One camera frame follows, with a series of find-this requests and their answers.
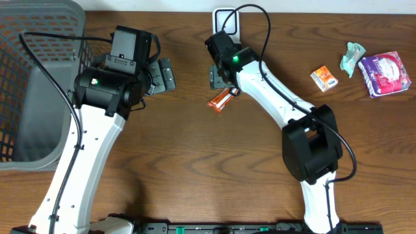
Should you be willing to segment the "red snack bar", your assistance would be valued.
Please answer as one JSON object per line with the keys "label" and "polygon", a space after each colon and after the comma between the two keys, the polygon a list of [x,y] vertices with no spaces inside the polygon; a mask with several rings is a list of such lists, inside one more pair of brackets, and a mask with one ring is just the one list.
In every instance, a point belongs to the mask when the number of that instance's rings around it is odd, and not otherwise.
{"label": "red snack bar", "polygon": [[219,95],[209,101],[207,106],[212,108],[215,112],[220,113],[227,103],[237,95],[239,95],[238,88],[225,88]]}

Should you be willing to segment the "orange snack packet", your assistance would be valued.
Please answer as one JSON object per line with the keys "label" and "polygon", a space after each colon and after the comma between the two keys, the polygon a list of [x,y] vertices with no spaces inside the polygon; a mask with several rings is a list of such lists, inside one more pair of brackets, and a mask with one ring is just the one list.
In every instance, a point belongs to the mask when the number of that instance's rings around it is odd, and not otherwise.
{"label": "orange snack packet", "polygon": [[326,92],[338,84],[338,80],[330,73],[326,66],[315,70],[310,76],[322,92]]}

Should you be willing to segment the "teal wrapper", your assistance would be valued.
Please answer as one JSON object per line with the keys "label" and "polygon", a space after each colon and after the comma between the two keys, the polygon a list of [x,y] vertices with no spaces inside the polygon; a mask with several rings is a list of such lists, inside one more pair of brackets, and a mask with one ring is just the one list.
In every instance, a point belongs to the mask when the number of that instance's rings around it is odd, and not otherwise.
{"label": "teal wrapper", "polygon": [[355,42],[347,43],[347,52],[343,55],[339,66],[341,70],[348,74],[349,78],[353,76],[356,64],[365,52],[366,49],[362,45]]}

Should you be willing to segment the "purple snack packet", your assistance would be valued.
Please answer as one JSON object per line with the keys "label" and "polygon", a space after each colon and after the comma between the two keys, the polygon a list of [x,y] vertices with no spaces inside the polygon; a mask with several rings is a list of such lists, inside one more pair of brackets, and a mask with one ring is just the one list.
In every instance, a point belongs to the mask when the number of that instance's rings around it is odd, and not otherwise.
{"label": "purple snack packet", "polygon": [[363,57],[357,65],[371,98],[403,92],[411,85],[396,51]]}

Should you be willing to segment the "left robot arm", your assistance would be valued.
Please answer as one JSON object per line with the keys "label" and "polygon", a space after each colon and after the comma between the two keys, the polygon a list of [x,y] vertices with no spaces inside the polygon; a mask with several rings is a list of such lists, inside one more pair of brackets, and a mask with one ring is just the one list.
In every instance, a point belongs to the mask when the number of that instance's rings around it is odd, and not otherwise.
{"label": "left robot arm", "polygon": [[134,233],[135,221],[112,214],[91,222],[94,196],[111,148],[144,98],[175,88],[170,61],[151,54],[155,34],[117,26],[105,67],[90,66],[60,95],[71,112],[68,137],[45,198],[26,226],[13,233]]}

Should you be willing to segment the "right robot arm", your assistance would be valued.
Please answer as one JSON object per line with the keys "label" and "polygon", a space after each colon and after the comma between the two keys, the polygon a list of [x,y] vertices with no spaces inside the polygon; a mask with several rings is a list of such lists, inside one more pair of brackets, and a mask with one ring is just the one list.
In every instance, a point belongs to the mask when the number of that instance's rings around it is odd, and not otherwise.
{"label": "right robot arm", "polygon": [[306,226],[313,233],[333,231],[340,220],[331,181],[343,153],[336,134],[316,121],[322,117],[335,127],[332,110],[326,105],[316,108],[299,98],[255,51],[240,48],[225,31],[210,36],[205,46],[219,76],[254,98],[281,128],[283,162],[301,184]]}

